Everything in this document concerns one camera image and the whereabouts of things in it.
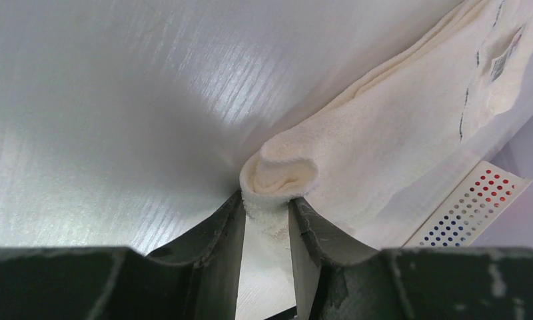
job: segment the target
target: cloth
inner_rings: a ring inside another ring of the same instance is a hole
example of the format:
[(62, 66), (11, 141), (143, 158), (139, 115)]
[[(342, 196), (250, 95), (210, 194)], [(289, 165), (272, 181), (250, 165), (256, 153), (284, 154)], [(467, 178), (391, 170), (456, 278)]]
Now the cloth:
[(533, 0), (464, 1), (245, 163), (253, 228), (289, 249), (286, 204), (304, 196), (351, 234), (513, 106), (532, 52)]

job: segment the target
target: gray surface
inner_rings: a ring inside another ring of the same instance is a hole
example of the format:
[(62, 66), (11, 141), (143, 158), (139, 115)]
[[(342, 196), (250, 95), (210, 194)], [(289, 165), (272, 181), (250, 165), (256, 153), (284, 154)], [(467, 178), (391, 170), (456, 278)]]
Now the gray surface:
[[(166, 243), (459, 2), (0, 1), (0, 246)], [(238, 317), (260, 319), (293, 301), (247, 239)]]
[[(492, 164), (533, 179), (533, 117), (492, 159)], [(473, 243), (533, 248), (533, 183)]]

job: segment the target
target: towel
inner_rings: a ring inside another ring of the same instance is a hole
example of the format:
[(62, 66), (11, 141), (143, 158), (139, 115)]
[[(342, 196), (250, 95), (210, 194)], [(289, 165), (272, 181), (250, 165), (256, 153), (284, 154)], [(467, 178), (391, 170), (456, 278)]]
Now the towel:
[(239, 179), (249, 223), (270, 247), (288, 250), (286, 204), (303, 196), (353, 234), (513, 106), (532, 52), (533, 0), (462, 2), (245, 163)]

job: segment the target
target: towel label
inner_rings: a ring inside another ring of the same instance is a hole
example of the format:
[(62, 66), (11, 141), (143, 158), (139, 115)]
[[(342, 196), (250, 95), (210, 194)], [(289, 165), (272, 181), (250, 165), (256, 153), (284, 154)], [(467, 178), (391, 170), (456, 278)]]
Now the towel label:
[(512, 42), (508, 46), (508, 48), (504, 51), (504, 53), (492, 60), (492, 66), (490, 68), (490, 83), (495, 82), (495, 80), (502, 74), (504, 71), (504, 66), (506, 65), (506, 62), (510, 60), (512, 53), (516, 50), (518, 45), (520, 44), (520, 40), (522, 38), (522, 34), (524, 33), (525, 25), (521, 26), (518, 29), (518, 32), (516, 32), (514, 38), (512, 38)]

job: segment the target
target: white perforated plate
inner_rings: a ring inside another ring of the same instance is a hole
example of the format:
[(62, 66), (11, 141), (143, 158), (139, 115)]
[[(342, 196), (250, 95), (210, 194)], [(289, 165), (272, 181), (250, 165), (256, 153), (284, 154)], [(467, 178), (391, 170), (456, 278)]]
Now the white perforated plate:
[(467, 246), (529, 184), (529, 179), (481, 161), (404, 246)]

